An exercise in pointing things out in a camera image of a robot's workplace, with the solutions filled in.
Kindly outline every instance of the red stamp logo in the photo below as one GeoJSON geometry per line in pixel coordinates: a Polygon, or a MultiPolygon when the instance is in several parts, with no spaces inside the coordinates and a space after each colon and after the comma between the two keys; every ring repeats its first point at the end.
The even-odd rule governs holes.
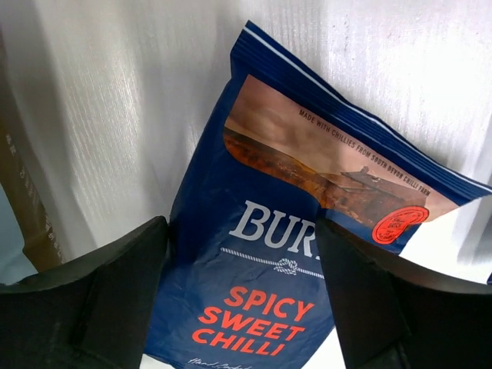
{"type": "Polygon", "coordinates": [[[409,225],[422,223],[428,216],[429,211],[421,206],[407,206],[392,211],[376,224],[372,238],[378,244],[390,244],[400,237],[409,225]]]}

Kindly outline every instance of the blue bag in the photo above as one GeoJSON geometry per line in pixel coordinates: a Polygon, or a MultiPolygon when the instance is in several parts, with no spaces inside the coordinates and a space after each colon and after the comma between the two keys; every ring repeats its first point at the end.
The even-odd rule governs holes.
{"type": "Polygon", "coordinates": [[[325,216],[400,253],[420,223],[491,189],[418,151],[256,25],[171,213],[145,352],[176,368],[301,368],[334,326],[314,239],[325,216]]]}

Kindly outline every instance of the white textured surface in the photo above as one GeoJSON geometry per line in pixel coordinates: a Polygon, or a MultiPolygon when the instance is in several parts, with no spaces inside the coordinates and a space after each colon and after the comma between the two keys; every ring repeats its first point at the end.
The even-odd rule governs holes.
{"type": "MultiPolygon", "coordinates": [[[[248,18],[430,156],[490,180],[489,0],[2,0],[24,146],[72,255],[168,215],[248,18]]],[[[407,257],[484,281],[491,209],[426,224],[407,257]]],[[[306,368],[343,367],[336,343],[306,368]]]]}

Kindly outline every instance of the snack bag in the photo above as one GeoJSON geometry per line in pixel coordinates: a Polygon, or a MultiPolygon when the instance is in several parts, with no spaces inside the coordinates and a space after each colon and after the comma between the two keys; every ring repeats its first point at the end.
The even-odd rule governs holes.
{"type": "Polygon", "coordinates": [[[314,222],[399,253],[491,193],[345,100],[252,23],[171,213],[146,353],[177,368],[301,368],[334,326],[314,222]]]}

